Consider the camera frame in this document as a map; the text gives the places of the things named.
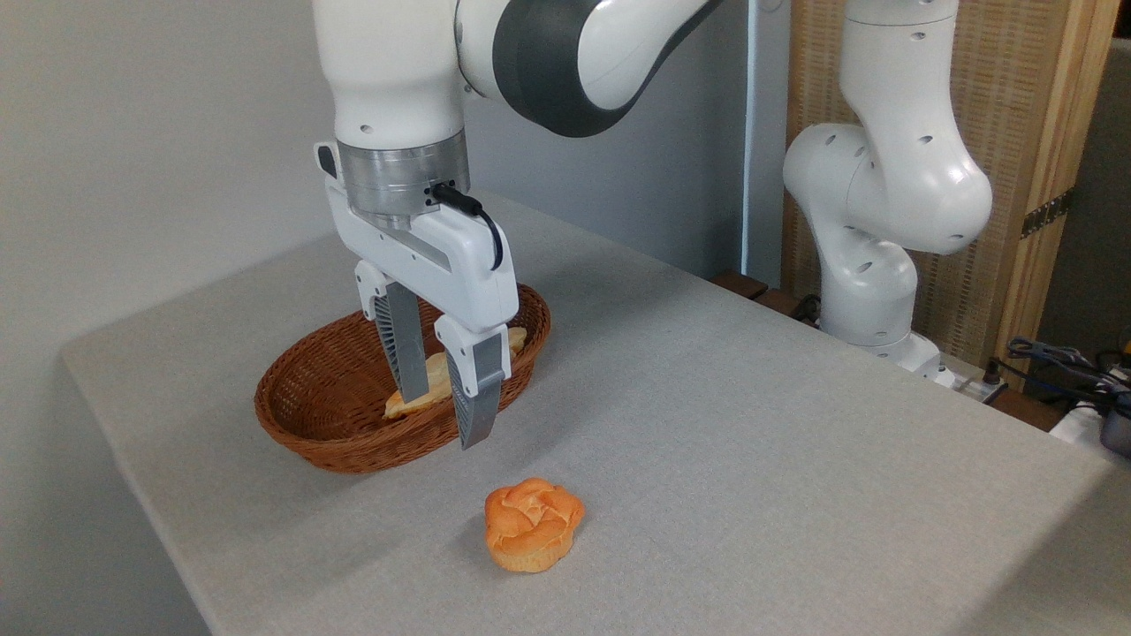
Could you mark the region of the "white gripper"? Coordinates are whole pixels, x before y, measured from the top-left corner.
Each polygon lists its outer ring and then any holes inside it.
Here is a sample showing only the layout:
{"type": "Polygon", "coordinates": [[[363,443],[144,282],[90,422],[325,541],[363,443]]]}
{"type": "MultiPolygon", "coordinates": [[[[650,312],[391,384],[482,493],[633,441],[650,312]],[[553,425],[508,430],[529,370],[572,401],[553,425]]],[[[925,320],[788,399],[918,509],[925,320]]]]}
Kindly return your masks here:
{"type": "Polygon", "coordinates": [[[452,207],[439,206],[406,229],[360,217],[346,201],[335,149],[318,144],[316,156],[323,170],[336,170],[336,177],[326,177],[335,226],[362,259],[354,270],[362,311],[375,323],[404,401],[429,393],[416,295],[448,313],[437,318],[435,337],[447,351],[459,438],[468,450],[491,435],[502,383],[512,377],[506,323],[520,302],[506,234],[500,235],[504,260],[494,269],[497,242],[489,226],[452,207]]]}

